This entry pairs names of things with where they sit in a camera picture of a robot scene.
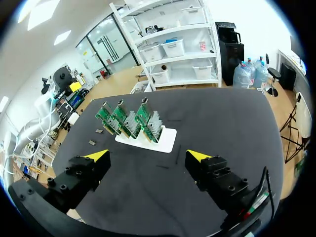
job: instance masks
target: white storage bin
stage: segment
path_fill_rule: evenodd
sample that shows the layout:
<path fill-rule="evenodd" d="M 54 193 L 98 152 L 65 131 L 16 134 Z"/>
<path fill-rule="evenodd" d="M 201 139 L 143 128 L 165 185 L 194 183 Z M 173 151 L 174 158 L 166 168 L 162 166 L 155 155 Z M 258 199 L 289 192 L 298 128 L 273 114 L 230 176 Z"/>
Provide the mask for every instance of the white storage bin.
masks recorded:
<path fill-rule="evenodd" d="M 160 43 L 153 43 L 143 47 L 140 52 L 143 54 L 147 63 L 160 60 L 164 57 L 164 51 Z"/>
<path fill-rule="evenodd" d="M 182 9 L 185 22 L 188 25 L 206 23 L 206 16 L 203 7 L 191 7 Z"/>
<path fill-rule="evenodd" d="M 161 66 L 155 66 L 150 75 L 155 80 L 155 84 L 165 84 L 169 82 L 171 74 L 171 68 L 167 68 L 167 70 L 163 71 Z"/>
<path fill-rule="evenodd" d="M 170 43 L 161 44 L 168 58 L 180 57 L 184 55 L 183 39 Z"/>
<path fill-rule="evenodd" d="M 209 59 L 200 59 L 193 62 L 193 69 L 198 80 L 207 80 L 212 78 L 213 64 Z"/>

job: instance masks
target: black tablecloth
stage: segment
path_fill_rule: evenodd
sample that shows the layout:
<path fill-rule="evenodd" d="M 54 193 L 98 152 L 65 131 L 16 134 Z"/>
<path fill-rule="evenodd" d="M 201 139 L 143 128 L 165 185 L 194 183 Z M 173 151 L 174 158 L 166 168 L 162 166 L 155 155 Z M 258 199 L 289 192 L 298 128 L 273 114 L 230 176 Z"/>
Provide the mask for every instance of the black tablecloth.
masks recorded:
<path fill-rule="evenodd" d="M 104 101 L 115 107 L 124 99 L 137 111 L 147 97 L 168 128 L 177 130 L 171 153 L 132 147 L 115 141 L 94 116 Z M 90 145 L 89 140 L 96 142 Z M 118 233 L 174 234 L 204 237 L 220 230 L 227 214 L 207 193 L 200 192 L 184 167 L 191 149 L 220 155 L 239 177 L 258 185 L 269 169 L 277 207 L 283 180 L 281 139 L 270 105 L 256 90 L 232 88 L 178 89 L 94 100 L 71 128 L 53 162 L 56 175 L 76 155 L 111 152 L 112 167 L 95 192 L 77 207 L 89 225 Z M 260 219 L 267 223 L 270 204 Z"/>

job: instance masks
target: white wall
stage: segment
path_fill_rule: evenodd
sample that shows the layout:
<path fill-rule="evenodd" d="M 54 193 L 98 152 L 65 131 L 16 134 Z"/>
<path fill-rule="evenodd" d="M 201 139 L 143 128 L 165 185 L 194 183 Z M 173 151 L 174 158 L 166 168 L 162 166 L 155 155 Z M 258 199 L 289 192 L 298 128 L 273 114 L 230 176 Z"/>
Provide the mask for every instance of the white wall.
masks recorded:
<path fill-rule="evenodd" d="M 269 55 L 269 67 L 277 67 L 277 50 L 291 49 L 290 32 L 276 6 L 266 0 L 205 0 L 214 21 L 234 22 L 244 44 L 244 59 Z"/>
<path fill-rule="evenodd" d="M 38 117 L 33 104 L 35 100 L 41 96 L 43 86 L 41 79 L 49 77 L 65 63 L 67 63 L 72 70 L 77 69 L 79 73 L 82 72 L 87 80 L 93 81 L 91 72 L 85 68 L 83 60 L 73 46 L 58 53 L 31 74 L 8 106 L 6 113 L 18 130 L 29 120 Z M 6 119 L 3 118 L 0 123 L 0 139 L 5 134 L 4 123 L 7 123 L 5 120 Z"/>

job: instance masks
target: glass wall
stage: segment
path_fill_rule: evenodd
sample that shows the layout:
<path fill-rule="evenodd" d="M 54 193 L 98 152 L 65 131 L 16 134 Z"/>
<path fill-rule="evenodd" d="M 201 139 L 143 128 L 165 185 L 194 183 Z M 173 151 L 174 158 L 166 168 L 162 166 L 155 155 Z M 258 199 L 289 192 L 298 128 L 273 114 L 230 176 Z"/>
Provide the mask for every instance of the glass wall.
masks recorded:
<path fill-rule="evenodd" d="M 100 75 L 100 71 L 106 71 L 97 52 L 93 49 L 87 38 L 84 38 L 76 47 L 77 52 L 81 55 L 84 65 L 88 68 L 94 77 Z"/>
<path fill-rule="evenodd" d="M 135 34 L 139 32 L 132 25 L 131 31 Z M 111 73 L 137 66 L 135 56 L 131 53 L 111 15 L 99 23 L 87 36 Z"/>

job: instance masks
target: white stand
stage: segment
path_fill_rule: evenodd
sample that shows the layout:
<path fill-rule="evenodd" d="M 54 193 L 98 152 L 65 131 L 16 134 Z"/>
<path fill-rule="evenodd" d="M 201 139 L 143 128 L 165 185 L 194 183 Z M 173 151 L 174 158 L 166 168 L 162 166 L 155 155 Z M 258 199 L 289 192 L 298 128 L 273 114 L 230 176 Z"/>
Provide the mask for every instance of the white stand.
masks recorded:
<path fill-rule="evenodd" d="M 135 147 L 140 147 L 157 152 L 170 153 L 172 151 L 174 141 L 176 140 L 177 130 L 172 128 L 165 128 L 163 130 L 158 143 L 149 142 L 143 131 L 140 131 L 136 139 L 127 138 L 123 133 L 120 136 L 116 136 L 115 140 L 124 144 L 128 144 Z"/>

